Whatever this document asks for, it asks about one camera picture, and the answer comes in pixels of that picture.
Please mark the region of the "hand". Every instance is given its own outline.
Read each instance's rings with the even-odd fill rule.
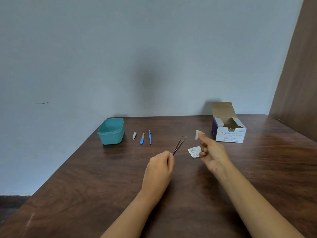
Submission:
[[[232,164],[226,149],[222,144],[208,138],[203,132],[200,132],[198,137],[203,146],[199,153],[200,159],[216,177],[222,175],[225,167]]]
[[[171,181],[175,159],[169,151],[152,157],[145,170],[140,194],[153,201],[155,206]]]

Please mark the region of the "forearm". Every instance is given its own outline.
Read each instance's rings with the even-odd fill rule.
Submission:
[[[101,238],[140,237],[145,222],[154,206],[155,204],[151,199],[139,193]]]
[[[232,163],[216,177],[253,238],[303,237]]]

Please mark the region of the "tweezers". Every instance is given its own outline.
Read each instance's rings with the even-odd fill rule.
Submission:
[[[180,143],[180,141],[182,140],[182,138],[184,137],[184,135],[180,138],[179,142],[177,143],[174,151],[173,151],[173,155],[176,153],[176,151],[179,149],[179,147],[182,145],[182,143],[185,141],[185,139],[187,138],[187,136],[184,138],[184,140]]]

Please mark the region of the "floor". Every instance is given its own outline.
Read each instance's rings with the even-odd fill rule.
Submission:
[[[0,225],[16,212],[30,196],[0,196]]]

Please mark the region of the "open cardboard box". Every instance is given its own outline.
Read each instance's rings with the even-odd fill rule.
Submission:
[[[216,141],[242,143],[247,129],[237,118],[232,102],[215,102],[211,108],[214,116],[211,131]]]

